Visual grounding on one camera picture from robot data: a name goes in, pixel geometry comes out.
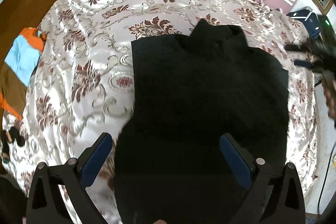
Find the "orange cloth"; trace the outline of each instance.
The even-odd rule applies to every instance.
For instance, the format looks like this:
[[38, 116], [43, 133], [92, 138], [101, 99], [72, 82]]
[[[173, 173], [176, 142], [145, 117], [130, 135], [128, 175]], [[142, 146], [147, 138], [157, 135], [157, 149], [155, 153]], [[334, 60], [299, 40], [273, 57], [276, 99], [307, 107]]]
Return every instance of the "orange cloth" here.
[[30, 46], [42, 53], [44, 50], [46, 35], [45, 33], [41, 33], [41, 35], [38, 37], [37, 32], [37, 28], [24, 28], [20, 34], [28, 41]]
[[22, 116], [17, 113], [5, 100], [5, 98], [2, 96], [0, 92], [0, 107], [3, 108], [4, 110], [7, 110], [10, 114], [14, 115], [16, 118], [19, 120], [22, 119]]

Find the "floral bedspread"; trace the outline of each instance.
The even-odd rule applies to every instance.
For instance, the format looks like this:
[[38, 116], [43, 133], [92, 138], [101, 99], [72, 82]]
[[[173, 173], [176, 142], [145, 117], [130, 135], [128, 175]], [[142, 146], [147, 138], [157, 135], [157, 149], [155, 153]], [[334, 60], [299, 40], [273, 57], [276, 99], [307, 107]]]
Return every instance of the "floral bedspread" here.
[[[117, 141], [132, 115], [134, 81], [131, 41], [152, 35], [189, 35], [197, 21], [240, 26], [251, 47], [279, 59], [289, 71], [287, 160], [297, 166], [306, 194], [316, 176], [314, 76], [293, 65], [286, 43], [302, 43], [308, 34], [300, 22], [268, 6], [247, 0], [58, 0], [42, 20], [47, 42], [31, 78], [21, 122], [24, 147], [11, 145], [6, 168], [28, 193], [36, 165], [63, 164], [78, 157], [101, 132]], [[88, 194], [109, 223], [120, 221], [113, 185], [113, 151]], [[61, 193], [73, 221], [80, 223], [66, 188]]]

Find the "hand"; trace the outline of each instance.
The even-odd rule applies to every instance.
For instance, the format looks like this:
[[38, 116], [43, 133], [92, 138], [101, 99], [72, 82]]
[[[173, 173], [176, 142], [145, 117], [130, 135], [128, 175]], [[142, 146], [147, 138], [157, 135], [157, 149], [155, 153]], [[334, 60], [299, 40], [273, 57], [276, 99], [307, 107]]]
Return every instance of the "hand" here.
[[332, 119], [336, 119], [336, 98], [334, 98], [330, 92], [330, 89], [336, 90], [336, 81], [334, 81], [333, 84], [333, 87], [328, 87], [325, 81], [322, 82], [323, 93], [327, 100], [326, 103], [328, 107], [328, 116]]

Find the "screw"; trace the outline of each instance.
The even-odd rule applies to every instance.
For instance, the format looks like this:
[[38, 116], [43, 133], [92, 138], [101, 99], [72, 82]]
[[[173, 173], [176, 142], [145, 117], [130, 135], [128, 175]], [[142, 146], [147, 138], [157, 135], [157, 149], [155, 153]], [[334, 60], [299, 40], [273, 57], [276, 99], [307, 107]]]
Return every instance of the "screw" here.
[[256, 162], [257, 162], [259, 165], [264, 165], [264, 164], [265, 164], [265, 160], [262, 159], [262, 158], [257, 158]]
[[294, 163], [292, 163], [292, 162], [287, 163], [287, 165], [288, 165], [288, 167], [289, 167], [290, 169], [294, 169], [294, 168], [295, 168], [295, 165], [294, 165]]
[[74, 165], [76, 163], [77, 159], [76, 158], [70, 158], [68, 159], [68, 165]]
[[44, 166], [45, 166], [45, 163], [44, 163], [44, 162], [40, 162], [40, 163], [37, 165], [37, 168], [38, 168], [38, 169], [42, 169]]

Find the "dark cloth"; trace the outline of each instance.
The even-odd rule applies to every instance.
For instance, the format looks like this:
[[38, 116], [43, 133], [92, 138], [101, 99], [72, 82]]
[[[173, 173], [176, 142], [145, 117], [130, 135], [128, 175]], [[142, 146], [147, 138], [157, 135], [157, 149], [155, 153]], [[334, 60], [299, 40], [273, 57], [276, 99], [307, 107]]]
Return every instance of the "dark cloth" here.
[[[299, 10], [296, 12], [290, 12], [287, 16], [289, 17], [306, 17], [310, 13], [309, 10]], [[303, 25], [306, 27], [307, 32], [309, 33], [309, 37], [317, 39], [320, 34], [320, 29], [317, 27], [320, 26], [319, 20], [317, 18], [317, 15], [315, 13], [312, 13], [307, 20], [305, 18], [296, 18], [296, 20], [303, 23]]]
[[22, 224], [26, 217], [27, 197], [8, 179], [0, 176], [0, 223]]
[[246, 195], [219, 149], [231, 133], [283, 166], [288, 72], [247, 46], [238, 26], [132, 42], [134, 114], [117, 140], [115, 198], [124, 224], [227, 223]]

